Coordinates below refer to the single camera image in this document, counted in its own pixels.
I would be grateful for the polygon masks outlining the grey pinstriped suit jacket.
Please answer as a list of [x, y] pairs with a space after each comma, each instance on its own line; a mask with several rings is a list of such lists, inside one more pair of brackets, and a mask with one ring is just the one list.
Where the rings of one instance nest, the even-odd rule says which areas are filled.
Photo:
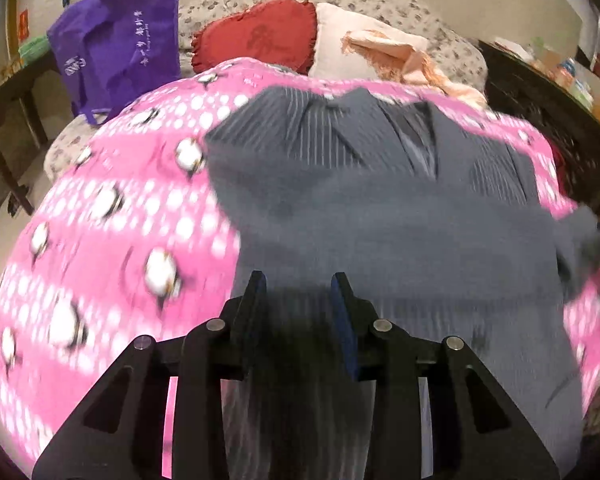
[[600, 267], [595, 214], [554, 218], [530, 158], [434, 104], [358, 88], [329, 99], [271, 87], [204, 138], [218, 204], [239, 233], [234, 281], [268, 281], [248, 378], [230, 387], [235, 479], [357, 479], [371, 385], [344, 370], [329, 282], [411, 335], [463, 338], [542, 439], [576, 466], [583, 408], [564, 307]]

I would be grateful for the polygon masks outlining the pink penguin print quilt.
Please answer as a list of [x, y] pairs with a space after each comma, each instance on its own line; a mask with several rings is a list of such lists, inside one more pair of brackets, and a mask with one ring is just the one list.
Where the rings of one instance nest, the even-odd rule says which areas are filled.
[[[58, 429], [130, 342], [142, 335], [155, 341], [185, 336], [244, 293], [245, 288], [234, 289], [240, 236], [212, 188], [204, 138], [268, 88], [319, 94], [271, 84], [245, 96], [238, 107], [210, 108], [212, 96], [245, 79], [228, 72], [204, 86], [190, 84], [196, 94], [186, 96], [182, 107], [191, 113], [204, 105], [199, 127], [158, 125], [104, 133], [116, 120], [132, 122], [122, 110], [94, 134], [19, 235], [0, 281], [0, 419], [31, 474]], [[562, 195], [552, 151], [526, 122], [490, 110], [462, 110], [441, 96], [401, 102], [358, 88], [393, 103], [434, 104], [463, 130], [528, 156], [540, 204], [554, 218], [588, 208]], [[269, 305], [266, 281], [266, 307], [242, 382], [253, 367]], [[566, 474], [558, 469], [556, 479], [566, 478], [582, 460], [586, 416], [600, 392], [600, 267], [583, 292], [566, 303], [563, 315], [581, 381], [583, 426], [576, 466]], [[239, 383], [221, 384], [226, 461], [226, 398]], [[419, 479], [435, 479], [428, 387], [419, 389], [424, 408]], [[174, 479], [175, 395], [171, 386], [159, 479]]]

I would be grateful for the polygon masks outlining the dark carved wooden cabinet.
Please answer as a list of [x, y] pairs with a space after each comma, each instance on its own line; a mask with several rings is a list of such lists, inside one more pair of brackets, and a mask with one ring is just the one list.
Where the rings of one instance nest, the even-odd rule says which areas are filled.
[[550, 144], [560, 189], [600, 214], [600, 122], [570, 94], [501, 48], [480, 41], [490, 107], [530, 122]]

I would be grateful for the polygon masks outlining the clutter items on cabinet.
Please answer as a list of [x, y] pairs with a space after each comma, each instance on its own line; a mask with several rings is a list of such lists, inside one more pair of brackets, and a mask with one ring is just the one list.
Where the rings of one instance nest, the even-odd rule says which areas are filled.
[[600, 122], [599, 76], [574, 58], [567, 58], [552, 48], [548, 48], [539, 38], [525, 47], [501, 37], [495, 37], [493, 43], [556, 82]]

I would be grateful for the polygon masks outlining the grey floral bedding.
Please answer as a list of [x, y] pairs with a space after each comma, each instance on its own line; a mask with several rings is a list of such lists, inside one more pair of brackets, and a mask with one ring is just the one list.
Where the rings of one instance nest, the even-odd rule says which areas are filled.
[[[150, 126], [178, 126], [181, 124], [199, 127], [202, 124], [201, 113], [206, 109], [198, 104], [191, 113], [182, 107], [186, 96], [196, 93], [190, 90], [193, 82], [204, 86], [215, 76], [235, 72], [246, 77], [238, 86], [225, 87], [220, 94], [212, 96], [210, 108], [225, 112], [229, 108], [242, 104], [245, 96], [259, 92], [271, 84], [278, 86], [297, 86], [331, 98], [339, 96], [348, 89], [363, 86], [378, 96], [394, 96], [401, 102], [414, 99], [433, 99], [441, 96], [446, 102], [457, 104], [462, 110], [476, 110], [457, 99], [445, 96], [437, 90], [427, 87], [413, 87], [407, 84], [385, 80], [315, 79], [298, 74], [287, 67], [263, 63], [254, 58], [233, 58], [222, 62], [210, 70], [196, 73], [193, 70], [193, 36], [208, 24], [220, 18], [242, 13], [258, 3], [270, 0], [194, 0], [189, 6], [178, 10], [178, 55], [181, 62], [182, 79], [178, 84], [166, 90], [155, 89], [147, 96], [140, 96], [125, 107], [124, 114], [132, 117], [130, 124], [116, 120], [112, 126], [103, 128], [104, 133], [126, 133], [134, 128], [146, 129]], [[364, 14], [407, 34], [423, 36], [429, 40], [426, 53], [452, 81], [468, 84], [483, 94], [486, 85], [486, 62], [468, 40], [457, 35], [443, 24], [437, 15], [416, 0], [297, 0], [309, 1], [316, 6], [330, 3], [345, 11]]]

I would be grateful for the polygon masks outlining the peach fringed cloth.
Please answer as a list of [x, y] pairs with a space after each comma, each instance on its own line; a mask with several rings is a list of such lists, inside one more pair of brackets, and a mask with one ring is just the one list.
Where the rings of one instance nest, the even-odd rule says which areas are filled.
[[392, 39], [380, 30], [362, 29], [346, 32], [341, 43], [343, 53], [361, 55], [381, 80], [427, 87], [476, 110], [486, 109], [486, 97], [479, 90], [452, 81], [412, 42]]

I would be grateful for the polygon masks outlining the purple tote bag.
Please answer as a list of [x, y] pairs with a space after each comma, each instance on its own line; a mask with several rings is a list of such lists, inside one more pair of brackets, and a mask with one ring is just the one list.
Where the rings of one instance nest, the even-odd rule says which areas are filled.
[[47, 31], [72, 109], [92, 126], [181, 76], [180, 0], [79, 0]]

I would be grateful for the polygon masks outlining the green plastic basket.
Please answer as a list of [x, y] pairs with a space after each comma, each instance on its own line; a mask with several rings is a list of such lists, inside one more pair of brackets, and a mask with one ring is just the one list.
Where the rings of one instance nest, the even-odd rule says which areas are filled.
[[24, 65], [28, 65], [50, 50], [50, 42], [46, 35], [36, 36], [24, 42], [18, 53]]

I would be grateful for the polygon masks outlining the white pillow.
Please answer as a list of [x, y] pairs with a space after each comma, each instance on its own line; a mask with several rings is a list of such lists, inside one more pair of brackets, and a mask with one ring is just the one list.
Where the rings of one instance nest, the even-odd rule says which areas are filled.
[[400, 82], [404, 65], [428, 49], [429, 40], [330, 3], [315, 6], [317, 34], [309, 76], [315, 79]]

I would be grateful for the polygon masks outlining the red heart shaped pillow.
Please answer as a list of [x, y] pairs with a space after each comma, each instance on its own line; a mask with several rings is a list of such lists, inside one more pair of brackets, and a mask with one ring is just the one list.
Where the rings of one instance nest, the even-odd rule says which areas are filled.
[[254, 58], [305, 75], [313, 65], [317, 18], [313, 3], [270, 0], [220, 18], [193, 36], [192, 66], [202, 73], [233, 58]]

